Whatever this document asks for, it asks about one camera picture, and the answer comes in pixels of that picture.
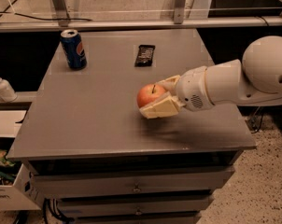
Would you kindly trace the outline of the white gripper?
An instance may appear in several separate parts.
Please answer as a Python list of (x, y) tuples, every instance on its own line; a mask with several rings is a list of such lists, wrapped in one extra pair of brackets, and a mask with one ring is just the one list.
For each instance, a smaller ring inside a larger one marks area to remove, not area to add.
[(185, 106), (190, 111), (211, 109), (214, 105), (210, 101), (206, 85), (206, 66), (187, 71), (182, 76), (175, 75), (157, 82), (166, 93), (155, 101), (139, 109), (147, 119), (166, 118), (177, 115)]

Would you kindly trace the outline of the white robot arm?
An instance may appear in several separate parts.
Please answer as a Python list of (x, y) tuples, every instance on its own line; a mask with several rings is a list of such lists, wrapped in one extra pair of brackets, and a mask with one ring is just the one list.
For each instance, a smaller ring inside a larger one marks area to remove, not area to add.
[(137, 94), (143, 117), (172, 117), (182, 108), (201, 111), (216, 105), (282, 105), (282, 36), (252, 42), (243, 58), (193, 68), (148, 84)]

